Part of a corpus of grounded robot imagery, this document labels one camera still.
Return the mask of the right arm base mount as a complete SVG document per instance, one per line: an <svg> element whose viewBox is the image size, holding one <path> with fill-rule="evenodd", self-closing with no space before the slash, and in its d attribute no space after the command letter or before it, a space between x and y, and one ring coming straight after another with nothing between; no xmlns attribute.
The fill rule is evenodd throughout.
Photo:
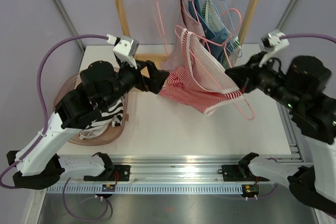
<svg viewBox="0 0 336 224"><path fill-rule="evenodd" d="M237 164L234 165L222 165L217 173L222 175L223 181L225 182L268 182L269 180L263 177L256 177L252 174L243 175L239 171Z"/></svg>

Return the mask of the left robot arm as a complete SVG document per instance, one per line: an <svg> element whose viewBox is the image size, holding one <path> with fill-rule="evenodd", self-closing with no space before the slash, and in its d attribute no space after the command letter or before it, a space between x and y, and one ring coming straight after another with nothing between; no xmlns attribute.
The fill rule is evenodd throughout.
<svg viewBox="0 0 336 224"><path fill-rule="evenodd" d="M48 188L61 179L107 181L113 177L114 164L108 154L88 158L64 158L57 152L75 135L99 121L133 88L158 94L169 72L155 63L122 63L118 71L107 61L96 61L80 73L81 83L56 104L43 129L22 150L7 153L10 168L16 167L11 189Z"/></svg>

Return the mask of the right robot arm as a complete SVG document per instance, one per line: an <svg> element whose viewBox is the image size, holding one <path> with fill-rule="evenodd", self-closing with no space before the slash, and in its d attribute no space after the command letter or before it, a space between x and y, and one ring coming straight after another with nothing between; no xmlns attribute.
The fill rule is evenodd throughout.
<svg viewBox="0 0 336 224"><path fill-rule="evenodd" d="M262 63L264 56L253 55L226 74L243 92L258 89L289 110L306 137L313 165L291 168L249 153L238 163L239 176L283 185L304 205L335 215L335 99L323 92L332 73L314 56L293 58L287 72Z"/></svg>

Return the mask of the red white striped tank top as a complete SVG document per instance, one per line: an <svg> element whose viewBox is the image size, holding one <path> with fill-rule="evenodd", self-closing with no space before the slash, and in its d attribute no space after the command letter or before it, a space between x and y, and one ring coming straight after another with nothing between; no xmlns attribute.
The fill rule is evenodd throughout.
<svg viewBox="0 0 336 224"><path fill-rule="evenodd" d="M181 32L181 66L170 72L160 95L211 115L220 106L244 99L224 67L201 45L198 38Z"/></svg>

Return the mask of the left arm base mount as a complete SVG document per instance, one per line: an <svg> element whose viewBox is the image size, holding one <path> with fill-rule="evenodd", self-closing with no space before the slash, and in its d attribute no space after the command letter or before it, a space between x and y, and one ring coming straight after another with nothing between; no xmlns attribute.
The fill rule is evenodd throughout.
<svg viewBox="0 0 336 224"><path fill-rule="evenodd" d="M87 182L128 182L130 177L130 165L114 165L113 170L103 171L98 176L84 176L83 180Z"/></svg>

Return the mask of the black white striped tank top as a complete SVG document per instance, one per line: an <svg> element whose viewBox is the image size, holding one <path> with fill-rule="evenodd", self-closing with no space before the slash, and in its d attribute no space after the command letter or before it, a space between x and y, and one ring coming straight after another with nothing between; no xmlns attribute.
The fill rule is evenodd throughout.
<svg viewBox="0 0 336 224"><path fill-rule="evenodd" d="M94 121L75 137L81 145L104 145L113 142L124 129L127 108L126 97L122 97L108 112Z"/></svg>

